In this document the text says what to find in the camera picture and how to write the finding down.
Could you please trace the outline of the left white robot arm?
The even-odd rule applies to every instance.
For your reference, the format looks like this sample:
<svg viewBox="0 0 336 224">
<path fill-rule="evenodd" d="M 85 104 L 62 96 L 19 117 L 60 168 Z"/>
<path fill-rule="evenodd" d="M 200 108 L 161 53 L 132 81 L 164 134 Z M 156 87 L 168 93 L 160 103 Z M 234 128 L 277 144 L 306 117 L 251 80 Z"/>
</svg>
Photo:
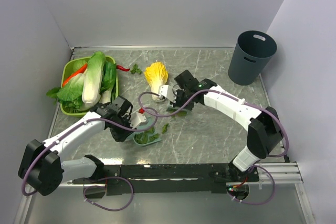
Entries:
<svg viewBox="0 0 336 224">
<path fill-rule="evenodd" d="M 103 163 L 92 155 L 66 161 L 85 140 L 109 128 L 116 141 L 123 142 L 133 131 L 130 118 L 133 105 L 122 96 L 112 103 L 98 103 L 78 122 L 43 142 L 32 140 L 25 148 L 18 170 L 25 186 L 30 185 L 43 196 L 55 191 L 61 183 L 86 177 L 92 183 L 103 179 Z"/>
</svg>

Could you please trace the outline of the teal dustpan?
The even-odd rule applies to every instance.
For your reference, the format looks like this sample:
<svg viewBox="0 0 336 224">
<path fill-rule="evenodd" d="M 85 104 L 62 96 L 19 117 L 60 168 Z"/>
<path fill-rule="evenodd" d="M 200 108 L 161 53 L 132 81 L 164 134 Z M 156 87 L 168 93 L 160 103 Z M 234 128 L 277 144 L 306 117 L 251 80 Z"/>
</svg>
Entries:
<svg viewBox="0 0 336 224">
<path fill-rule="evenodd" d="M 146 118 L 146 122 L 140 124 L 137 129 L 142 130 L 146 129 L 150 125 L 152 125 L 154 122 L 152 117 Z M 148 146 L 154 143 L 157 143 L 161 141 L 160 134 L 156 130 L 155 126 L 151 127 L 150 129 L 147 129 L 146 131 L 141 131 L 141 132 L 133 132 L 129 140 L 132 140 L 136 145 L 144 147 Z"/>
</svg>

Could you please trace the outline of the teal hand brush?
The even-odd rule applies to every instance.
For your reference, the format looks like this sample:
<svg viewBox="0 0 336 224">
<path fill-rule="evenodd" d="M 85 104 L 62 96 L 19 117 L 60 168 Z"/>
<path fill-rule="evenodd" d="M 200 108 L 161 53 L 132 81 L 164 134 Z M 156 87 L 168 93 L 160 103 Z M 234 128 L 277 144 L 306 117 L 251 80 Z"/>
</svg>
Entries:
<svg viewBox="0 0 336 224">
<path fill-rule="evenodd" d="M 172 113 L 174 113 L 175 111 L 177 111 L 179 108 L 174 108 L 174 107 L 172 107 L 172 106 L 169 106 L 168 108 L 167 108 L 167 112 L 169 112 L 170 114 L 172 114 Z"/>
</svg>

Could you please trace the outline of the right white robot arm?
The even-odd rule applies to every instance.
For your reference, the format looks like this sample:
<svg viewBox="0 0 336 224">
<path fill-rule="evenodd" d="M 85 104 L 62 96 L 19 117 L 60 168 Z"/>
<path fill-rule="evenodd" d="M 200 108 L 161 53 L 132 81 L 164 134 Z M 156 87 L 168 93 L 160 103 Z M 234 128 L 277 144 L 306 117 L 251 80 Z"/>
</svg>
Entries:
<svg viewBox="0 0 336 224">
<path fill-rule="evenodd" d="M 198 81 L 188 70 L 174 80 L 179 86 L 173 103 L 175 106 L 191 110 L 194 103 L 200 103 L 223 113 L 247 131 L 246 146 L 231 161 L 229 175 L 233 180 L 243 180 L 248 169 L 269 156 L 284 138 L 277 112 L 272 107 L 264 109 L 249 104 L 229 94 L 210 79 Z"/>
</svg>

